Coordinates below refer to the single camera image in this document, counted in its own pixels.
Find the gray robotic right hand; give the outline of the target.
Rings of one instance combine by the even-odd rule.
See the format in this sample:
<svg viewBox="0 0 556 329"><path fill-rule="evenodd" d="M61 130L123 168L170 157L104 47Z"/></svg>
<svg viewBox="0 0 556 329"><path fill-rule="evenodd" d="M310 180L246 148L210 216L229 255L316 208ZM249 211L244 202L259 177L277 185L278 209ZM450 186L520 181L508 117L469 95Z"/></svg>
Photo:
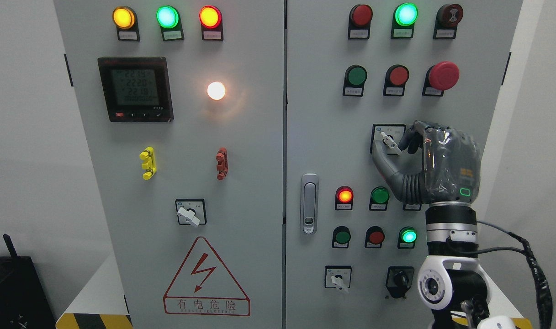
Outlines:
<svg viewBox="0 0 556 329"><path fill-rule="evenodd" d="M370 152L384 181L403 204L471 204L477 198L482 152L467 133L417 120L397 146L408 154L422 150L421 172L407 174L400 171L379 140L372 139Z"/></svg>

